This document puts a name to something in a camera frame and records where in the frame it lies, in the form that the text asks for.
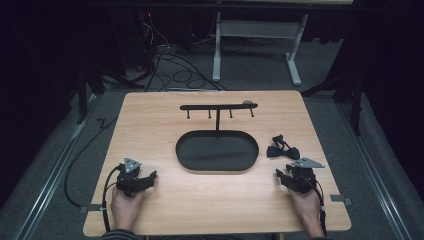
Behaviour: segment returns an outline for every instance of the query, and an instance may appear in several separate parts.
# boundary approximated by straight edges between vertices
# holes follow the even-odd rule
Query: oval tray
[[[243,171],[258,157],[256,140],[242,131],[198,130],[187,132],[176,145],[178,161],[196,171]]]

